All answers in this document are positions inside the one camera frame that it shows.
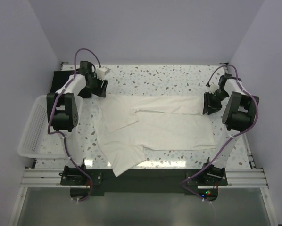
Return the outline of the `white t shirt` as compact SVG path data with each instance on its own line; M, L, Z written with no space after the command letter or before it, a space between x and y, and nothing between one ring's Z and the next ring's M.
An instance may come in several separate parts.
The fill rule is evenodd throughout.
M95 101L93 124L100 150L115 176L146 160L144 149L201 151L215 148L201 96L124 96Z

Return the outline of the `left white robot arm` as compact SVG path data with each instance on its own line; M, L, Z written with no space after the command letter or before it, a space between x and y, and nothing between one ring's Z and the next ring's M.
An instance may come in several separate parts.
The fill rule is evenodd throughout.
M106 97L108 80L105 76L110 69L104 66L95 67L88 61L81 61L78 68L71 71L54 72L53 85L58 84L46 95L49 135L57 134L61 139L68 167L76 167L71 179L78 185L84 184L88 173L82 170L84 164L77 141L79 123L78 103L92 95Z

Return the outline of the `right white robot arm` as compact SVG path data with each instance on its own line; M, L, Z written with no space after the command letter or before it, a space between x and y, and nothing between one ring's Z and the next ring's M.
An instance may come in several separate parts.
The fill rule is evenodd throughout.
M241 80L231 74L220 77L218 88L204 94L203 114L211 115L222 109L222 101L228 103L222 116L224 125L221 138L216 146L216 156L203 165L200 180L211 185L217 179L217 172L224 172L230 153L242 134L249 131L256 121L259 97L252 96L243 88Z

